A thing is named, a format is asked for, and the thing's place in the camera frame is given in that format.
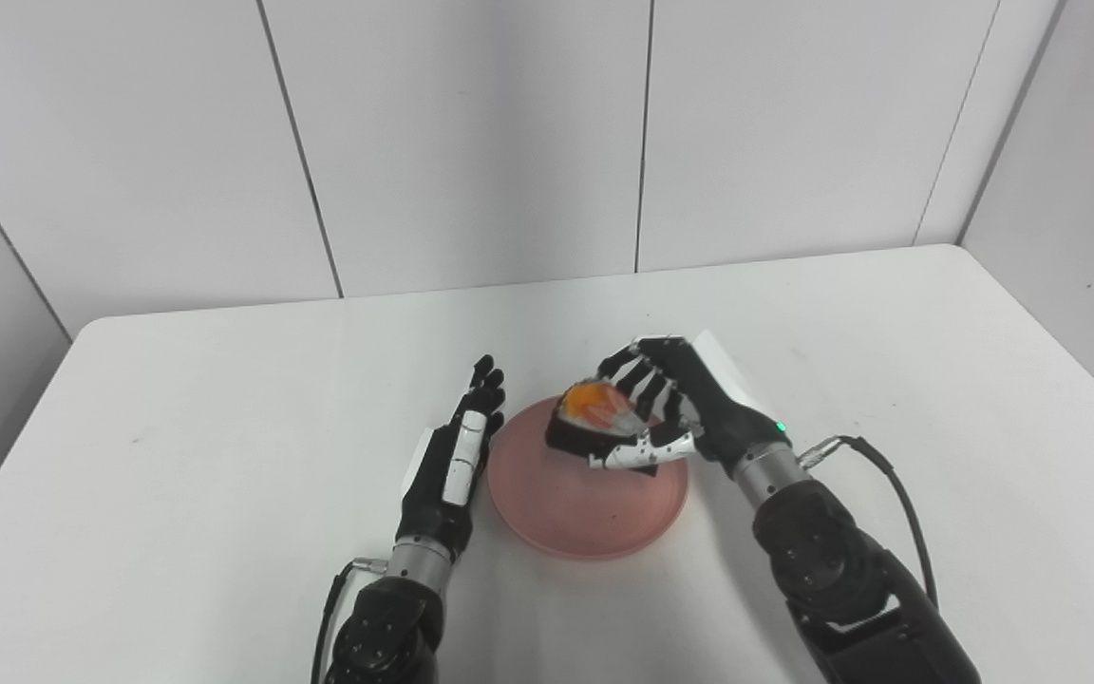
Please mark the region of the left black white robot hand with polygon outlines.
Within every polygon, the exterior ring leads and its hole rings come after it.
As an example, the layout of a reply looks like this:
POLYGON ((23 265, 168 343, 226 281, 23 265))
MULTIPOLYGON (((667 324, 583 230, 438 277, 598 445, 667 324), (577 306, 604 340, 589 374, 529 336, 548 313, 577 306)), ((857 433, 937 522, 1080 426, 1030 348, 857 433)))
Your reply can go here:
POLYGON ((401 500, 396 540, 434 542, 452 563, 467 549, 474 494, 489 464, 492 437, 505 421, 503 384, 504 373, 496 367, 494 356, 482 355, 447 424, 429 433, 401 500))

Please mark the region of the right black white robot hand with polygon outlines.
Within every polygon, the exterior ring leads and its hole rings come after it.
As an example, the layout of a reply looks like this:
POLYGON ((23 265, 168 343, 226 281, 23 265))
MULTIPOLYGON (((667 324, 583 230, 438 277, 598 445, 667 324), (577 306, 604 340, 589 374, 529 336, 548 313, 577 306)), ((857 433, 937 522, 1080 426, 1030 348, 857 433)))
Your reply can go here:
POLYGON ((595 378, 627 399, 643 426, 630 436, 592 437, 580 455, 593 468, 654 473, 698 455, 732 472, 764 447, 793 447, 712 331, 691 339, 637 337, 600 362, 595 378))

